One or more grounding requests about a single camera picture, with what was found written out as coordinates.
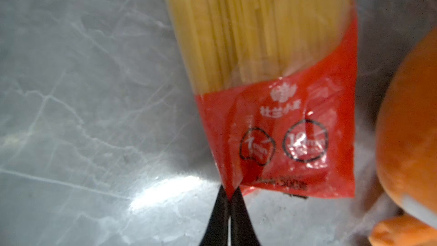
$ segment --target brand logo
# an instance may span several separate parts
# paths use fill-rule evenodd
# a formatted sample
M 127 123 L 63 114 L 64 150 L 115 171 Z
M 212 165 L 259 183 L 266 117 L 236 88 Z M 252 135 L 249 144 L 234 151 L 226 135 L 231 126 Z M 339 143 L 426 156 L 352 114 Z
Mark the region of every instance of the brand logo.
M 270 96 L 273 101 L 284 103 L 296 94 L 297 89 L 297 85 L 290 86 L 284 82 L 282 85 L 273 88 L 270 92 Z
M 302 120 L 288 129 L 282 148 L 295 161 L 316 161 L 328 150 L 328 131 L 319 122 Z

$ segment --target spaghetti package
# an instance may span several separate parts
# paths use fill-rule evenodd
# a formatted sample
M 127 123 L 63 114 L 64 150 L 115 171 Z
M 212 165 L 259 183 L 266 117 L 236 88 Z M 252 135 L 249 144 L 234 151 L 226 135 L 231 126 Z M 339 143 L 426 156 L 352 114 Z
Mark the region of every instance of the spaghetti package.
M 228 196 L 354 195 L 353 0 L 167 0 Z

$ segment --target gray marble countertop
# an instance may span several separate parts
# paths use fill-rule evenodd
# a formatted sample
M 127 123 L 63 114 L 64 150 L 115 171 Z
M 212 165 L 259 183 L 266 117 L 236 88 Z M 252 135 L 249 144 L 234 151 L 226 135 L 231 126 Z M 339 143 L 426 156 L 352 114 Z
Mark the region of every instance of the gray marble countertop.
M 357 197 L 246 197 L 260 241 L 367 245 L 374 120 L 437 0 L 357 0 Z M 0 0 L 0 245 L 196 246 L 219 186 L 164 0 Z

